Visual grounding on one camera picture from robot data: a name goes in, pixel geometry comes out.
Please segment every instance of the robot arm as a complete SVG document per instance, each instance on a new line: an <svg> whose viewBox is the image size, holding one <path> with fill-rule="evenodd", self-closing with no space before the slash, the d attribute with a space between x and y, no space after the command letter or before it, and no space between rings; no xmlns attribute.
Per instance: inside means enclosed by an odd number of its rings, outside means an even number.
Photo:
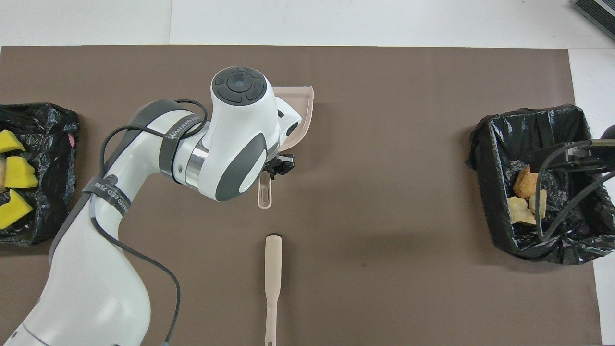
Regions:
<svg viewBox="0 0 615 346"><path fill-rule="evenodd" d="M5 346L140 345L150 319L147 290L124 252L105 240L93 221L117 239L130 201L156 172L216 201L235 198L264 167L284 164L275 161L282 162L279 148L301 123L251 68L220 71L210 90L212 120L204 126L198 124L205 120L171 100L137 112L131 125L164 136L125 134L103 177L86 188L91 196L79 200L54 240L41 298ZM195 129L200 130L182 137Z"/></svg>

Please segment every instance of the white floor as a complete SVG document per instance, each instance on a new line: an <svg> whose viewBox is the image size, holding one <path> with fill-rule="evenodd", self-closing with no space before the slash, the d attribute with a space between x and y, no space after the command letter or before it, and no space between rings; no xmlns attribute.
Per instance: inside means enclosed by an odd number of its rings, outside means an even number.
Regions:
<svg viewBox="0 0 615 346"><path fill-rule="evenodd" d="M592 132L615 124L615 41L569 0L0 0L0 49L81 44L566 48ZM615 344L615 255L594 268Z"/></svg>

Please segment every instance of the brown mat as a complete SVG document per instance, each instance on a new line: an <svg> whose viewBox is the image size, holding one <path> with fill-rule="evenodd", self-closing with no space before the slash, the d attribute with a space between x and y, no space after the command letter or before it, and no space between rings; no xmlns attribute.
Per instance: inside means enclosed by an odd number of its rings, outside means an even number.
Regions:
<svg viewBox="0 0 615 346"><path fill-rule="evenodd" d="M161 175L145 183L120 237L182 283L172 344L263 343L273 231L284 235L279 345L600 343L591 264L497 250L464 165L483 116L574 103L565 50L3 47L0 103L50 101L81 115L81 188L109 131L156 99L211 107L209 82L230 65L257 68L274 85L314 86L314 117L268 211L255 190L216 203ZM0 342L42 291L48 247L0 246ZM158 345L174 289L131 261L152 302L143 345Z"/></svg>

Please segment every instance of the yellow sponge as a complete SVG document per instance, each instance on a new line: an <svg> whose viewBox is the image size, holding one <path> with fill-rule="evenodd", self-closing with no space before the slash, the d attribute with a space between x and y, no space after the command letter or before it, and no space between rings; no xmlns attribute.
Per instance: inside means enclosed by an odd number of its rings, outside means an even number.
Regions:
<svg viewBox="0 0 615 346"><path fill-rule="evenodd" d="M32 207L15 191L9 190L10 201L0 206L0 230L32 211Z"/></svg>
<svg viewBox="0 0 615 346"><path fill-rule="evenodd" d="M8 188L28 188L38 186L34 168L21 156L6 158L6 176L4 186Z"/></svg>
<svg viewBox="0 0 615 346"><path fill-rule="evenodd" d="M18 149L25 151L23 145L15 137L15 134L9 130L0 131L0 153Z"/></svg>

